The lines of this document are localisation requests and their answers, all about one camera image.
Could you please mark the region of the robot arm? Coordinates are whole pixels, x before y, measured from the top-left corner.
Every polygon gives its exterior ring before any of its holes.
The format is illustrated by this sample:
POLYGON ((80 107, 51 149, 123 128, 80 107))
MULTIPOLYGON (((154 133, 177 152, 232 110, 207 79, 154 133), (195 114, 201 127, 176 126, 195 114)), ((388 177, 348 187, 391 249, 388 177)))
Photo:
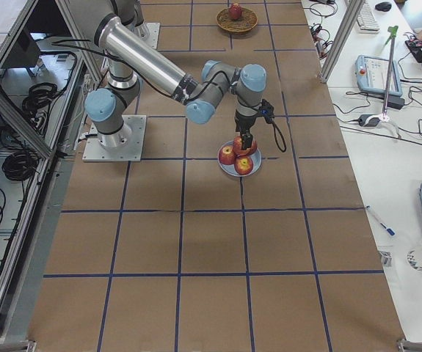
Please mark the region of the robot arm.
POLYGON ((209 60, 201 73, 203 82, 199 83, 122 25, 120 17, 113 12, 88 15, 78 25, 99 48, 112 53, 120 63, 182 103, 186 117, 194 123, 207 123, 225 94, 235 95, 236 131, 245 149, 252 145, 250 129, 257 118, 274 124, 274 107, 262 98, 267 77, 264 67, 258 64, 234 67, 209 60))
POLYGON ((140 0, 111 0, 113 11, 120 17, 122 25, 141 39, 148 39, 150 32, 145 24, 140 0))

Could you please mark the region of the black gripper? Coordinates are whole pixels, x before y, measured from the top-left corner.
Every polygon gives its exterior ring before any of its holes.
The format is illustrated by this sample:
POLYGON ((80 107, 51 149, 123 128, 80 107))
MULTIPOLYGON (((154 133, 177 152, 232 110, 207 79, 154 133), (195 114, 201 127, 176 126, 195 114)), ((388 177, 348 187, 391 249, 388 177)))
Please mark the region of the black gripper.
POLYGON ((252 147, 251 127, 255 124, 256 119, 262 117, 267 124, 274 122, 274 106, 263 99, 258 106, 245 106, 237 101, 237 110, 235 113, 236 136, 235 142, 242 143, 242 149, 247 150, 252 147))

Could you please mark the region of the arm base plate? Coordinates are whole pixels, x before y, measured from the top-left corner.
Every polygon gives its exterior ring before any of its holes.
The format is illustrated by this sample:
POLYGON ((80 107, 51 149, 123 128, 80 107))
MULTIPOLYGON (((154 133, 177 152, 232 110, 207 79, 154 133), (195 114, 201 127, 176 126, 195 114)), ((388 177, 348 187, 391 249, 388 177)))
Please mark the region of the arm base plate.
POLYGON ((160 23, 144 22, 133 28, 134 34, 140 37, 151 48, 157 49, 159 42, 160 23))
POLYGON ((93 123, 88 133, 84 162, 141 161, 147 117, 123 115, 123 127, 115 134, 104 135, 93 123))

